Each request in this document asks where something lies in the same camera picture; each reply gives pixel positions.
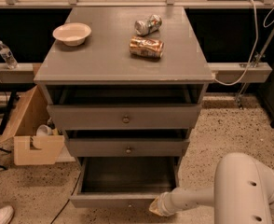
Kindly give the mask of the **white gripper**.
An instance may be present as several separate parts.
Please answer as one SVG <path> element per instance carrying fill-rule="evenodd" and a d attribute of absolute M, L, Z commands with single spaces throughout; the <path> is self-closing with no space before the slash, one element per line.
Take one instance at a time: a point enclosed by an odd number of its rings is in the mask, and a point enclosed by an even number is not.
<path fill-rule="evenodd" d="M 169 217 L 177 212 L 177 208 L 172 202 L 171 193 L 164 192 L 150 204 L 149 211 L 155 215 Z"/>

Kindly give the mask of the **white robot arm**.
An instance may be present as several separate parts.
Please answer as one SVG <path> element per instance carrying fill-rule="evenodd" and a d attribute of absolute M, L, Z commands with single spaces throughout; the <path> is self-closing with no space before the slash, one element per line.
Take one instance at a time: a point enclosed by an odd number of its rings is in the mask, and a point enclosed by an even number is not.
<path fill-rule="evenodd" d="M 211 188 L 164 192 L 149 211 L 169 217 L 199 205 L 214 208 L 214 224 L 272 224 L 274 170 L 249 155 L 229 153 L 218 162 Z"/>

